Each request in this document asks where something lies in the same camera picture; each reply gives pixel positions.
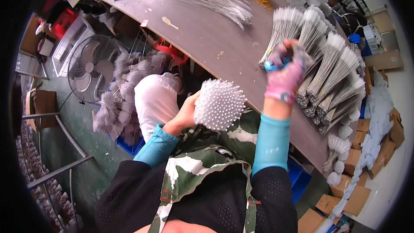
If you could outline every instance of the hand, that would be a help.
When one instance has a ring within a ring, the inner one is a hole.
[[[267,73],[265,97],[275,98],[292,105],[296,91],[303,81],[304,62],[308,58],[307,54],[297,40],[285,40],[284,45],[278,47],[270,61],[274,65],[282,67],[282,59],[289,56],[293,56],[293,59],[285,67]]]
[[[200,91],[188,97],[178,114],[162,128],[163,131],[170,135],[178,137],[183,129],[193,127],[194,123],[194,109],[195,101],[200,96]]]

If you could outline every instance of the metal frame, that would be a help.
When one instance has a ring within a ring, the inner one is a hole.
[[[70,143],[72,143],[72,145],[74,146],[74,148],[76,149],[76,151],[82,156],[81,159],[76,160],[75,162],[70,163],[69,165],[66,165],[62,168],[57,169],[56,171],[53,171],[51,173],[49,173],[48,175],[45,175],[42,178],[39,178],[37,180],[34,180],[33,182],[29,183],[27,185],[28,189],[33,189],[41,184],[43,184],[43,187],[46,191],[46,196],[52,206],[52,210],[56,216],[56,218],[59,221],[60,226],[62,227],[63,231],[66,233],[65,227],[63,226],[63,223],[60,221],[59,217],[58,217],[58,213],[56,212],[54,206],[53,206],[53,202],[52,199],[50,197],[49,194],[49,190],[47,188],[46,182],[54,177],[56,177],[57,175],[69,170],[69,193],[70,193],[70,201],[72,202],[73,205],[73,211],[75,214],[75,220],[76,220],[76,227],[79,230],[79,224],[77,221],[77,217],[76,217],[76,209],[75,209],[75,202],[73,200],[73,195],[72,195],[72,168],[76,167],[77,165],[80,165],[90,159],[93,159],[94,156],[89,155],[87,156],[85,154],[85,152],[83,152],[83,150],[79,147],[79,145],[75,142],[75,140],[72,138],[72,136],[70,136],[69,132],[67,131],[67,129],[65,128],[65,126],[63,125],[62,121],[60,120],[59,116],[58,116],[59,112],[51,112],[51,113],[42,113],[42,114],[35,114],[35,115],[24,115],[22,116],[22,120],[28,120],[28,119],[37,119],[40,118],[40,125],[41,125],[41,118],[43,117],[48,117],[48,116],[54,116],[56,121],[58,122],[60,128],[63,130],[63,132],[65,133],[66,137],[69,139]],[[41,132],[41,126],[39,128],[39,155],[41,154],[41,145],[40,145],[40,132]]]

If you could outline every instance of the pink glove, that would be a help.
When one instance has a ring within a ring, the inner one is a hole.
[[[284,46],[280,45],[277,52],[272,55],[271,61],[276,66],[282,67],[282,59],[292,56],[293,59],[285,67],[279,70],[272,70],[267,73],[267,87],[265,97],[273,97],[293,104],[295,94],[299,85],[303,81],[303,73],[305,72],[305,59],[307,54],[297,40],[284,42]]]

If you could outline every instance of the paper scrap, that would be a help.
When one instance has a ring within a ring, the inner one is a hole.
[[[166,18],[165,16],[162,17],[162,20],[163,20],[164,23],[168,24],[169,26],[172,26],[173,28],[179,30],[179,28],[177,26],[173,25],[171,23],[171,21],[168,18]]]
[[[141,27],[147,27],[147,24],[148,24],[148,19],[144,19],[140,26]]]

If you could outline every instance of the camouflage apron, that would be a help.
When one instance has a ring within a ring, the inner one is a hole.
[[[212,132],[201,125],[185,130],[175,154],[168,159],[161,190],[161,204],[148,232],[161,233],[175,202],[194,192],[209,174],[234,164],[242,164],[242,172],[247,177],[243,232],[254,232],[256,204],[260,202],[251,196],[250,175],[259,124],[260,115],[248,108],[227,132]]]

